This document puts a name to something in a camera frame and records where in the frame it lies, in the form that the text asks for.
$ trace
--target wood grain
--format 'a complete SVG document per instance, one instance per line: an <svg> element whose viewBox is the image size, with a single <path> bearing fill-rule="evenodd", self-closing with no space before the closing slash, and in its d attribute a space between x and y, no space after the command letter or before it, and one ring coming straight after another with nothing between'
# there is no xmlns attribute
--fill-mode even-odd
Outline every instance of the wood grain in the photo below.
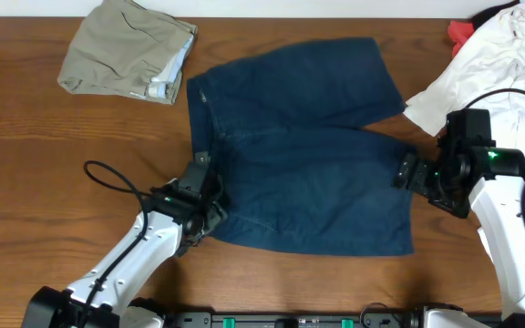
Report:
<svg viewBox="0 0 525 328"><path fill-rule="evenodd" d="M63 289L129 229L130 195L82 172L98 159L141 189L179 176L191 159L185 88L175 106L124 97L72 96L56 79L80 18L0 18L0 327L17 327L41 286ZM373 36L403 97L424 90L450 61L446 20L187 19L200 34L184 68L192 77L229 60L316 38ZM371 127L418 145L435 140L404 117ZM415 197L416 254L336 258L281 254L212 239L162 265L143 288L171 309L218 312L359 312L369 302L405 308L450 302L500 309L495 272L476 223Z"/></svg>

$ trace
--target white wall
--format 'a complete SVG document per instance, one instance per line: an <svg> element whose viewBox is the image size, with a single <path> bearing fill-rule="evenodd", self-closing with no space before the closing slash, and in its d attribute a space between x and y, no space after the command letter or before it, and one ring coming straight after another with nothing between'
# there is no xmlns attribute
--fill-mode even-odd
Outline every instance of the white wall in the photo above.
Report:
<svg viewBox="0 0 525 328"><path fill-rule="evenodd" d="M1 15L85 16L101 0L0 0ZM466 18L509 0L138 0L178 17Z"/></svg>

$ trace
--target folded khaki shorts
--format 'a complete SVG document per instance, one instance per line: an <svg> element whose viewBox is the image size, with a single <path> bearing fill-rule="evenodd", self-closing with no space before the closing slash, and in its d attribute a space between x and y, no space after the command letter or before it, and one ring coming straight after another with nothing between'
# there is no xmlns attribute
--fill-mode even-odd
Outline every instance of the folded khaki shorts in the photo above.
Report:
<svg viewBox="0 0 525 328"><path fill-rule="evenodd" d="M131 0L104 0L80 25L58 83L72 94L173 104L197 30Z"/></svg>

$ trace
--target blue denim shorts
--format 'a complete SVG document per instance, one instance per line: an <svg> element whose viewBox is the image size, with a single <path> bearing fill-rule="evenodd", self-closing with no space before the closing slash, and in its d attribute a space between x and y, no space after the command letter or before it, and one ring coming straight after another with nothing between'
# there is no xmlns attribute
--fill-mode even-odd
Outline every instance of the blue denim shorts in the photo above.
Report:
<svg viewBox="0 0 525 328"><path fill-rule="evenodd" d="M372 38L313 41L188 81L194 153L222 176L212 234L270 251L413 251L411 193L391 187L410 146L362 126L404 110Z"/></svg>

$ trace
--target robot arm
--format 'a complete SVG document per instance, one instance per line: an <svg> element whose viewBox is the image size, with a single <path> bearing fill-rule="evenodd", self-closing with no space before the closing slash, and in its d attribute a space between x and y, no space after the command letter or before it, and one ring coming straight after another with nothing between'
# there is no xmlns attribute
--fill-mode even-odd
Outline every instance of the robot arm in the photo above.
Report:
<svg viewBox="0 0 525 328"><path fill-rule="evenodd" d="M473 210L487 236L485 244L499 281L502 319L525 315L525 224L520 202L525 158L517 149L498 149L491 139L489 112L462 109L448 115L437 160L407 154L394 185L428 198L449 213L467 218ZM423 311L424 327L479 327L466 314Z"/></svg>
<svg viewBox="0 0 525 328"><path fill-rule="evenodd" d="M148 227L126 256L125 250L143 231L143 212L125 237L84 277L62 292L49 287L37 292L27 307L22 327L161 328L163 312L142 305L129 307L131 301L160 264L181 256L226 219L218 203L220 195L218 177L208 166L191 162L180 180L152 189L144 204L150 209ZM100 288L91 293L107 271Z"/></svg>
<svg viewBox="0 0 525 328"><path fill-rule="evenodd" d="M480 179L468 197L485 232L498 276L502 319L525 313L525 229L520 218L523 185L520 177Z"/></svg>
<svg viewBox="0 0 525 328"><path fill-rule="evenodd" d="M143 215L140 213L135 224L127 235L113 248L102 261L81 279L68 285L72 292L70 298L85 303L90 294L91 286L100 274L135 240L143 225ZM122 315L140 288L157 267L168 258L175 255L182 238L181 224L157 211L149 214L148 232L137 247L110 273L97 292L91 306L110 306L116 315Z"/></svg>

